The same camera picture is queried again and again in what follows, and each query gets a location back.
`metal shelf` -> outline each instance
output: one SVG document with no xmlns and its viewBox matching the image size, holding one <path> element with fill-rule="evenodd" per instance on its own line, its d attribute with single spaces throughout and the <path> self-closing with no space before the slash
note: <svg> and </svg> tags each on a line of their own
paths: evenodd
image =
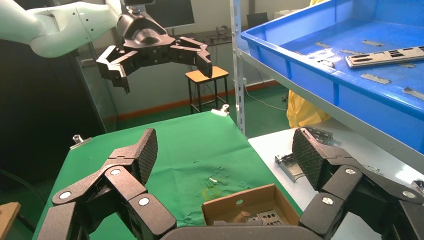
<svg viewBox="0 0 424 240">
<path fill-rule="evenodd" d="M 251 64 L 253 67 L 267 74 L 268 76 L 270 76 L 286 88 L 294 91 L 307 101 L 313 103 L 315 106 L 328 113 L 330 116 L 332 116 L 334 119 L 336 119 L 343 125 L 352 129 L 353 131 L 360 134 L 369 141 L 373 142 L 374 144 L 376 144 L 389 154 L 393 155 L 394 157 L 402 160 L 405 164 L 409 165 L 410 167 L 416 169 L 421 173 L 424 173 L 424 155 L 422 155 L 420 152 L 387 135 L 383 131 L 380 131 L 379 129 L 367 124 L 366 122 L 351 115 L 350 113 L 338 108 L 337 106 L 311 93 L 310 91 L 300 87 L 299 85 L 290 81 L 289 79 L 274 71 L 270 67 L 256 60 L 255 58 L 250 56 L 249 53 L 244 52 L 240 49 L 239 51 L 241 52 L 241 57 L 243 58 L 243 60 Z"/>
<path fill-rule="evenodd" d="M 231 7 L 231 29 L 232 29 L 232 46 L 233 46 L 233 62 L 234 62 L 234 80 L 236 93 L 236 110 L 237 110 L 237 125 L 241 132 L 245 134 L 245 106 L 244 106 L 244 81 L 243 81 L 243 60 L 251 64 L 256 69 L 267 74 L 286 88 L 294 91 L 302 98 L 313 103 L 317 107 L 324 110 L 334 119 L 352 129 L 364 138 L 373 142 L 389 154 L 402 160 L 405 164 L 424 173 L 424 155 L 397 139 L 387 135 L 385 132 L 369 125 L 350 113 L 338 108 L 321 97 L 311 93 L 310 91 L 300 87 L 290 81 L 283 75 L 274 71 L 262 62 L 256 60 L 248 52 L 240 49 L 241 39 L 241 0 L 230 0 Z"/>
</svg>

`green tablecloth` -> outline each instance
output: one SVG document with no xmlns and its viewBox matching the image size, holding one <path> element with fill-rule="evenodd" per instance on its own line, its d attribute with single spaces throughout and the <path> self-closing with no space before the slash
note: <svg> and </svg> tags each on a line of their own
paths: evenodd
<svg viewBox="0 0 424 240">
<path fill-rule="evenodd" d="M 206 201 L 271 183 L 278 186 L 299 214 L 302 212 L 232 119 L 211 112 L 94 137 L 91 142 L 69 151 L 49 199 L 97 171 L 114 149 L 136 143 L 146 128 L 156 129 L 159 146 L 146 187 L 175 216 L 179 227 L 204 225 L 201 205 Z M 33 239 L 37 238 L 47 209 L 52 207 L 50 200 Z M 113 214 L 90 239 L 132 240 L 134 237 Z"/>
</svg>

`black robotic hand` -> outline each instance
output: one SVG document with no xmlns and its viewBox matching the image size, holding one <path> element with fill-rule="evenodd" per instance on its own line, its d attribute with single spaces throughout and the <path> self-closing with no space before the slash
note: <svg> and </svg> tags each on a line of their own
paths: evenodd
<svg viewBox="0 0 424 240">
<path fill-rule="evenodd" d="M 146 12 L 122 14 L 116 25 L 122 37 L 123 49 L 109 46 L 98 58 L 102 78 L 112 81 L 114 87 L 130 92 L 127 76 L 141 67 L 169 62 L 197 66 L 206 77 L 212 77 L 211 55 L 208 45 L 187 37 L 170 37 Z"/>
</svg>

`wooden stool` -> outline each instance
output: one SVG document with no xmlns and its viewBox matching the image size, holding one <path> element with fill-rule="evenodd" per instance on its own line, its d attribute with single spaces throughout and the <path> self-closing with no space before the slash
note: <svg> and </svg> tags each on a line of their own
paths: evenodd
<svg viewBox="0 0 424 240">
<path fill-rule="evenodd" d="M 185 76 L 188 79 L 188 94 L 190 96 L 190 111 L 191 114 L 193 114 L 193 108 L 196 109 L 196 111 L 198 111 L 199 113 L 202 112 L 202 106 L 206 105 L 206 104 L 210 104 L 215 102 L 216 104 L 216 109 L 218 109 L 218 100 L 220 100 L 221 102 L 223 102 L 224 104 L 228 104 L 228 87 L 227 87 L 227 77 L 228 77 L 228 72 L 217 67 L 214 66 L 212 68 L 212 77 L 209 78 L 207 76 L 204 76 L 199 70 L 196 71 L 191 71 L 191 72 L 187 72 L 185 74 Z M 218 96 L 218 89 L 217 89 L 217 80 L 218 79 L 222 79 L 224 78 L 224 84 L 225 84 L 225 101 L 220 98 L 220 96 Z M 200 96 L 200 84 L 205 84 L 208 82 L 213 81 L 214 85 L 215 85 L 215 99 L 211 100 L 211 101 L 207 101 L 202 103 L 202 99 Z M 196 87 L 197 87 L 197 98 L 198 98 L 198 105 L 194 105 L 193 104 L 193 99 L 192 99 L 192 84 L 191 82 L 193 82 Z"/>
</svg>

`cardboard box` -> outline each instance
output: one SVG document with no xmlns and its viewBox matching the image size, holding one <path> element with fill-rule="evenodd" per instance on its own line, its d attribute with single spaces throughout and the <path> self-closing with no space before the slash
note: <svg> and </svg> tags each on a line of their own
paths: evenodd
<svg viewBox="0 0 424 240">
<path fill-rule="evenodd" d="M 247 218 L 274 210 L 283 224 L 298 225 L 299 215 L 286 197 L 269 184 L 207 201 L 201 206 L 204 222 L 213 226 L 214 221 L 246 223 Z"/>
</svg>

